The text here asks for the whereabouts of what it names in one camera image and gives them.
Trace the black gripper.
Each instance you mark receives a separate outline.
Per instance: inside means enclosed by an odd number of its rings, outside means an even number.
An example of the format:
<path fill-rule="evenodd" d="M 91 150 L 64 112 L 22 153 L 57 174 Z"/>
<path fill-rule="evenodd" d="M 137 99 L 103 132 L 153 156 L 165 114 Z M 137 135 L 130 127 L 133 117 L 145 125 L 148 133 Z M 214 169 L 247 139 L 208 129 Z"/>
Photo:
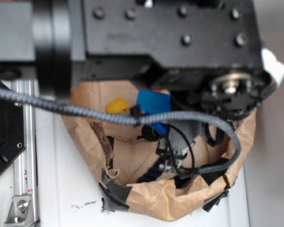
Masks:
<path fill-rule="evenodd" d="M 264 70 L 154 69 L 153 87 L 171 94 L 173 110 L 198 111 L 239 121 L 277 89 Z"/>

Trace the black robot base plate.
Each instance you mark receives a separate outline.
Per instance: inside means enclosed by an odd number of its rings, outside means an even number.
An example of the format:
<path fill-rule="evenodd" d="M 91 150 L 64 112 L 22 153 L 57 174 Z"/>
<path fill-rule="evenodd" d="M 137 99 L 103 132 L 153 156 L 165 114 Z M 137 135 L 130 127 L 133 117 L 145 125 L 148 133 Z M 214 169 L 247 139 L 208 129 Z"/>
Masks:
<path fill-rule="evenodd" d="M 19 102 L 0 100 L 0 176 L 24 148 L 23 105 Z"/>

